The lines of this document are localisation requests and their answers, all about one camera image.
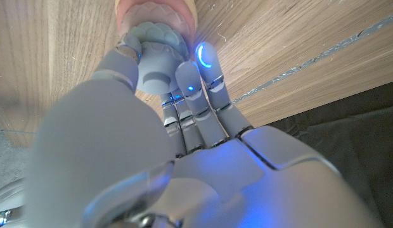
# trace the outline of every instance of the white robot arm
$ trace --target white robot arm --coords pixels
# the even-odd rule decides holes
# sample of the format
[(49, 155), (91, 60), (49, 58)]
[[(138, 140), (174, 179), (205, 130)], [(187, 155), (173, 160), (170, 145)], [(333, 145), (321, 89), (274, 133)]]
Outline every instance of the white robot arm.
[[(196, 63), (172, 52), (128, 34), (53, 107), (25, 192), (0, 191), (0, 227), (382, 227), (318, 152), (251, 126), (211, 44)], [(139, 85), (158, 87), (164, 124)]]

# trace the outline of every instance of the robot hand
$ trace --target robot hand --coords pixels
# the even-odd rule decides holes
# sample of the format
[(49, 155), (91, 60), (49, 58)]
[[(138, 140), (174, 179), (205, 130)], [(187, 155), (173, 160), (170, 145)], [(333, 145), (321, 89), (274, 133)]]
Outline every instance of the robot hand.
[(213, 45), (201, 43), (195, 58), (197, 63), (189, 60), (178, 66), (179, 89), (162, 96), (164, 125), (175, 142), (177, 157), (216, 147), (253, 129), (229, 98)]

